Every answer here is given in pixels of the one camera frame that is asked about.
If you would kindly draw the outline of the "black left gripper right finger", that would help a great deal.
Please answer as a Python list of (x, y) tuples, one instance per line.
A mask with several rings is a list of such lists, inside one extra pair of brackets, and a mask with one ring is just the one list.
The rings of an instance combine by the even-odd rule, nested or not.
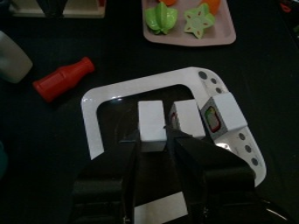
[(166, 128), (190, 224), (268, 224), (255, 193), (255, 174), (234, 154)]

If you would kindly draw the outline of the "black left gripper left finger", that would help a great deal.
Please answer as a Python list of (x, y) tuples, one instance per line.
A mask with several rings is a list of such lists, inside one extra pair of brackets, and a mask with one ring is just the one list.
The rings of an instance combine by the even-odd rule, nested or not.
[(138, 131), (90, 160), (73, 183), (68, 224), (133, 224)]

